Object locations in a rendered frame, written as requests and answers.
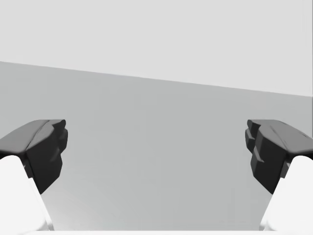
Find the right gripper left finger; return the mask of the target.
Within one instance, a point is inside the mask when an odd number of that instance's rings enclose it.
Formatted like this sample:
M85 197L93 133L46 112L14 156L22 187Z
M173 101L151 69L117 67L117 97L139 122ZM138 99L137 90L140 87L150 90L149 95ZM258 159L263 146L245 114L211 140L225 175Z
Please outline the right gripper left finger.
M0 138L0 231L53 231L41 195L59 178L64 119L31 121Z

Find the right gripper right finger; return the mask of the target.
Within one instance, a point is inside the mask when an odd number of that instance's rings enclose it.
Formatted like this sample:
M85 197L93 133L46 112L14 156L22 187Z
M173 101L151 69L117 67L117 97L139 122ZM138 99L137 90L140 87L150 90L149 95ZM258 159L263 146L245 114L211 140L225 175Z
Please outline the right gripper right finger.
M313 138L273 119L249 119L254 178L272 195L261 231L313 231Z

